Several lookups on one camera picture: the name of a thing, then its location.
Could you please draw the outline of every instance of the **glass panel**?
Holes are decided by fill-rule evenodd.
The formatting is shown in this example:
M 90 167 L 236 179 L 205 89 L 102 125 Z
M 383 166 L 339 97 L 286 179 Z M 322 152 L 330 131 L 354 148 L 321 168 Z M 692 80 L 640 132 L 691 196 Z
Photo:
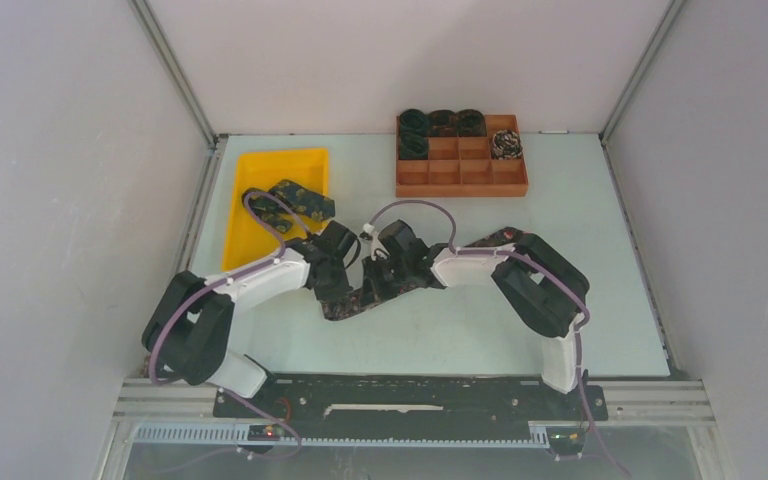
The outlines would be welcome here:
M 600 429 L 613 455 L 633 478 L 647 480 L 698 479 L 690 439 L 684 428 L 620 427 Z M 175 472 L 156 475 L 148 468 L 181 465 L 217 449 L 203 445 L 136 444 L 126 478 L 196 480 L 373 480 L 431 479 L 614 480 L 623 476 L 607 461 L 586 458 L 556 463 L 537 449 L 462 448 L 328 448 L 310 447 L 288 460 L 248 461 L 245 454 L 225 453 Z M 587 454 L 601 454 L 589 434 Z

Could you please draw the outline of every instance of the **black fabric object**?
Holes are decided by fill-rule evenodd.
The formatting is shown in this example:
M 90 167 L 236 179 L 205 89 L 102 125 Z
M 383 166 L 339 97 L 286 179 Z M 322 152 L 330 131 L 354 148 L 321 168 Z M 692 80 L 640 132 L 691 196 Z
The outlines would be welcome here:
M 458 136 L 486 137 L 487 124 L 484 122 L 484 114 L 472 109 L 458 112 Z
M 415 133 L 401 133 L 399 160 L 428 160 L 428 139 Z
M 522 141 L 513 130 L 499 130 L 490 141 L 490 155 L 499 160 L 504 158 L 522 158 Z
M 249 193 L 261 192 L 263 192 L 263 190 L 259 188 L 249 188 L 243 192 L 243 195 L 240 197 L 243 205 L 245 206 L 246 195 Z M 249 207 L 251 207 L 252 212 L 257 215 L 257 218 L 266 222 L 267 225 L 271 226 L 279 233 L 287 233 L 293 228 L 293 222 L 282 216 L 282 214 L 286 213 L 284 212 L 284 209 L 263 195 L 253 195 L 252 198 L 249 199 Z
M 458 135 L 458 114 L 451 110 L 434 110 L 428 114 L 431 129 L 429 137 L 456 137 Z
M 428 117 L 421 110 L 411 108 L 399 115 L 399 133 L 415 133 L 427 137 L 428 127 Z

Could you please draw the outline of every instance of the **black mounting plate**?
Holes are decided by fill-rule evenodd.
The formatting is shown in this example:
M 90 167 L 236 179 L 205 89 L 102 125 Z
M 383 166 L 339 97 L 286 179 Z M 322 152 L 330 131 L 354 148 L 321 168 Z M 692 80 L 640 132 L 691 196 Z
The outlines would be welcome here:
M 252 403 L 277 418 L 288 415 L 289 405 L 289 424 L 307 438 L 525 440 L 530 438 L 529 421 L 584 418 L 577 390 L 564 395 L 538 377 L 277 374 L 276 378 Z M 594 418 L 607 420 L 602 388 L 587 385 L 585 392 Z M 392 410 L 352 409 L 358 405 Z M 399 411 L 400 406 L 407 406 L 401 408 L 407 411 Z M 259 418 L 218 392 L 213 415 Z

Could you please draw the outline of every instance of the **yellow tray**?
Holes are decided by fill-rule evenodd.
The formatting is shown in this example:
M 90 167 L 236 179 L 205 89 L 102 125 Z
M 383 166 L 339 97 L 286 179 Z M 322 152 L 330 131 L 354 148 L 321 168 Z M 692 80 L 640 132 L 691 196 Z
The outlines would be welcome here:
M 313 192 L 328 195 L 328 150 L 277 150 L 240 155 L 231 195 L 231 213 L 222 254 L 222 270 L 233 270 L 269 255 L 278 248 L 275 238 L 258 225 L 243 206 L 243 192 L 249 188 L 269 190 L 283 179 L 292 180 Z M 326 222 L 302 216 L 308 227 L 319 231 Z M 284 234 L 284 239 L 304 237 L 299 226 Z

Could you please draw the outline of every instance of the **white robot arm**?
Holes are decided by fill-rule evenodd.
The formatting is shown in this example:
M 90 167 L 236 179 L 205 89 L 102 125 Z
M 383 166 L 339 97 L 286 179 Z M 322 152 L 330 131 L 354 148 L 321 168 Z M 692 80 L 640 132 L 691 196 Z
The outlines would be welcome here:
M 401 220 L 381 232 L 366 230 L 367 235 L 362 238 L 372 240 L 374 253 L 362 260 L 361 289 L 352 291 L 343 268 L 343 258 L 357 239 L 346 227 L 332 221 L 319 234 L 291 240 L 283 254 L 271 261 L 261 260 L 208 278 L 189 271 L 179 273 L 146 327 L 143 345 L 149 351 L 156 348 L 159 333 L 173 312 L 195 292 L 216 284 L 192 303 L 187 310 L 190 315 L 171 327 L 157 347 L 158 358 L 167 370 L 187 383 L 210 382 L 251 398 L 271 374 L 254 359 L 228 349 L 234 310 L 251 309 L 299 288 L 313 290 L 321 302 L 343 302 L 352 308 L 367 304 L 371 308 L 396 298 L 405 285 L 495 285 L 523 322 L 543 337 L 544 383 L 562 393 L 576 386 L 573 322 L 579 309 L 556 285 L 513 257 L 528 256 L 539 263 L 582 302 L 589 284 L 584 275 L 540 237 L 524 234 L 516 242 L 490 248 L 453 248 L 446 244 L 428 247 Z

